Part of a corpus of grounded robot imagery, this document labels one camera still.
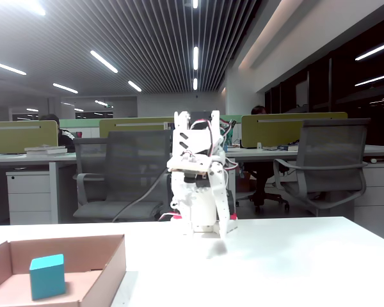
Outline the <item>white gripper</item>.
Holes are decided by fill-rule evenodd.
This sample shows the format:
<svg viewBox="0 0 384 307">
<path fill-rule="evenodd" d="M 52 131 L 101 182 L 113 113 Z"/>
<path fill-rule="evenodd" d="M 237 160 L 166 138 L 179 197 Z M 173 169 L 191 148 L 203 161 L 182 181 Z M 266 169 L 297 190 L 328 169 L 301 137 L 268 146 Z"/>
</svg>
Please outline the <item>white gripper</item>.
<svg viewBox="0 0 384 307">
<path fill-rule="evenodd" d="M 213 162 L 207 174 L 174 171 L 171 173 L 172 205 L 180 205 L 184 233 L 214 233 L 218 214 L 218 233 L 224 239 L 229 232 L 230 211 L 225 172 Z M 209 201 L 214 197 L 215 204 Z"/>
</svg>

